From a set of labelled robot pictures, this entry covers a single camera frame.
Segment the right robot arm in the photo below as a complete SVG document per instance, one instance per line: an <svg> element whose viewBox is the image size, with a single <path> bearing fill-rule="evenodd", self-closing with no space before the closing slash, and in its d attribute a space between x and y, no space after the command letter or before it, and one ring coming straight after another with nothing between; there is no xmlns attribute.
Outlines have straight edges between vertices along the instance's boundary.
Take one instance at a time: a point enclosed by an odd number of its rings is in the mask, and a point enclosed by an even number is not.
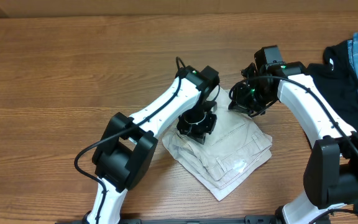
<svg viewBox="0 0 358 224"><path fill-rule="evenodd" d="M301 194L274 215L249 215L245 222L329 223L330 215L347 213L345 206L358 202L358 133L331 108L301 62L284 62L276 45L261 48L254 60L230 89L228 108L252 118L283 103L305 132L311 154Z"/></svg>

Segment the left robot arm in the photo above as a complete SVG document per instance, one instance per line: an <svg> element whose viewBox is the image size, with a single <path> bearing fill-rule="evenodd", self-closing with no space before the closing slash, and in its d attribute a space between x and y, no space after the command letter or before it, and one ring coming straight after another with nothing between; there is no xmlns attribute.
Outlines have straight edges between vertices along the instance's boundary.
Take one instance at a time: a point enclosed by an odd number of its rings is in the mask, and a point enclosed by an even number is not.
<svg viewBox="0 0 358 224"><path fill-rule="evenodd" d="M98 191L82 223L119 223L127 192L144 177L160 135L173 122L180 134L205 142L217 120L211 111L216 102L208 96L218 88L218 74L210 66L200 72L180 66L172 85L155 101L130 116L116 113L109 120L101 139L88 146L95 150L96 169L82 174L98 183Z"/></svg>

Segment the beige shorts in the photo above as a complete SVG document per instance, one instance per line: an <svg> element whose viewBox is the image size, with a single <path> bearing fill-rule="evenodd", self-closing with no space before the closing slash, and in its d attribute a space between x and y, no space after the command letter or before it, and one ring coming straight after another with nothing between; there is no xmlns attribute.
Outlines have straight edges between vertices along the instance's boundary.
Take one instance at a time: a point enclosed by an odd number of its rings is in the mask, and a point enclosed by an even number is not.
<svg viewBox="0 0 358 224"><path fill-rule="evenodd" d="M200 144L180 134L173 123L162 138L164 147L221 201L272 156L272 137L245 114L228 109L228 91L218 93L216 125Z"/></svg>

